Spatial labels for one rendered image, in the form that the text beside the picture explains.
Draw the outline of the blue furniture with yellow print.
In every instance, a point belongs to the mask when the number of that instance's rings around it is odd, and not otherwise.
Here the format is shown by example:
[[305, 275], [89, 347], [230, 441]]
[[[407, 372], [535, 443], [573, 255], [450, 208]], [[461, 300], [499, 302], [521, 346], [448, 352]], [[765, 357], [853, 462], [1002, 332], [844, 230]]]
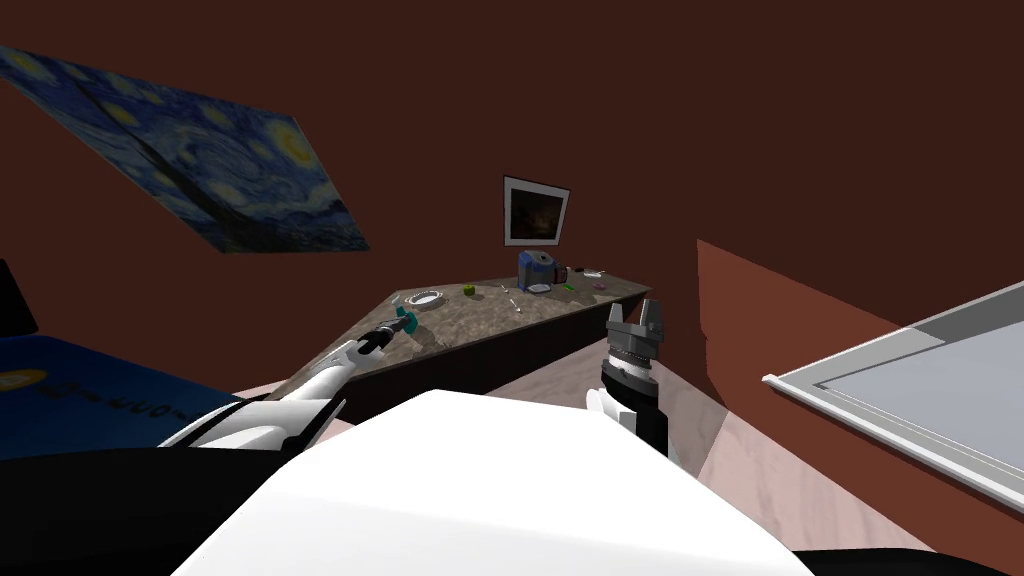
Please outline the blue furniture with yellow print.
[[156, 446], [236, 400], [55, 338], [0, 338], [0, 460]]

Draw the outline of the white framed window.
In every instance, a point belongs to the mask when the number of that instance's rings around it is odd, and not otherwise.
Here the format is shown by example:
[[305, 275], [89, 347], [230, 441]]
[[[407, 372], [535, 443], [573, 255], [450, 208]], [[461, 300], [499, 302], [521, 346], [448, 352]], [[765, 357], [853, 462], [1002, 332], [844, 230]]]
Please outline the white framed window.
[[1024, 282], [764, 380], [1024, 513]]

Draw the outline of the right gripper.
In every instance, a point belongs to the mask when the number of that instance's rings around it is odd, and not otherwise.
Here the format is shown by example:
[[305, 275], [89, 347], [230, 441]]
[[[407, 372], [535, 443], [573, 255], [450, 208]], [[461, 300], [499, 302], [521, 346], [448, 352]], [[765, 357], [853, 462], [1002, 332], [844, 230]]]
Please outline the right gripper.
[[622, 303], [611, 304], [608, 322], [607, 341], [612, 349], [628, 353], [645, 362], [658, 358], [664, 341], [662, 303], [659, 300], [645, 299], [641, 310], [641, 325], [624, 323]]

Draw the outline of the blue coffee machine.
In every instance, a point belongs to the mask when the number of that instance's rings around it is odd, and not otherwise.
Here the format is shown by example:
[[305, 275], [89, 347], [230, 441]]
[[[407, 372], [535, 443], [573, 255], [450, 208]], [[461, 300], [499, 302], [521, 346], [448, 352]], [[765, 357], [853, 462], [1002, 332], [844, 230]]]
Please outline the blue coffee machine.
[[546, 252], [525, 250], [518, 255], [517, 287], [523, 292], [545, 292], [554, 284], [556, 261]]

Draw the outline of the blue starry night painting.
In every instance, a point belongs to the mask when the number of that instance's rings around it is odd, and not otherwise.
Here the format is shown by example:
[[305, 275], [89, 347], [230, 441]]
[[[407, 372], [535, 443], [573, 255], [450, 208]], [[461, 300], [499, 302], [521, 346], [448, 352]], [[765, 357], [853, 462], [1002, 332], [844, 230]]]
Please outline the blue starry night painting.
[[220, 252], [368, 249], [292, 117], [6, 46], [0, 77]]

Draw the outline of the dark table with stone top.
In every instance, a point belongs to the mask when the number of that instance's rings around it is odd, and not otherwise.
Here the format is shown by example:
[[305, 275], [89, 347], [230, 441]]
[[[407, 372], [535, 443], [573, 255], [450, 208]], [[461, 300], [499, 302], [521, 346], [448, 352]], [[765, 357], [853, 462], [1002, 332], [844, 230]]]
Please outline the dark table with stone top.
[[[606, 289], [594, 289], [597, 282]], [[649, 291], [608, 275], [570, 273], [567, 284], [575, 290], [556, 285], [532, 294], [519, 290], [512, 277], [499, 278], [475, 282], [470, 297], [460, 284], [438, 287], [444, 301], [415, 311], [416, 330], [399, 332], [380, 361], [344, 385], [339, 419], [358, 424], [432, 389], [496, 390], [605, 339], [611, 304], [622, 303], [631, 315]]]

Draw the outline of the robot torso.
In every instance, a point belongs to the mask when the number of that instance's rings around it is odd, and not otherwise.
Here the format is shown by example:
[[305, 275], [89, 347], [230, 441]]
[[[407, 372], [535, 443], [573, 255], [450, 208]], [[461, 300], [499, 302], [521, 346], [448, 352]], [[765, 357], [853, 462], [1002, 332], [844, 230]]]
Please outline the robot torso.
[[424, 393], [298, 455], [172, 576], [813, 576], [601, 412]]

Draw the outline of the white framed dark picture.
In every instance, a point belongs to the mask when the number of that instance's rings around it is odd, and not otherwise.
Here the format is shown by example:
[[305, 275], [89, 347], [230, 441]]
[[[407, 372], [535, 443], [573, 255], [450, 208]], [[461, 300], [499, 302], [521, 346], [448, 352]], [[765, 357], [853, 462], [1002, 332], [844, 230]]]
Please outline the white framed dark picture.
[[565, 188], [504, 175], [504, 245], [557, 246], [570, 194]]

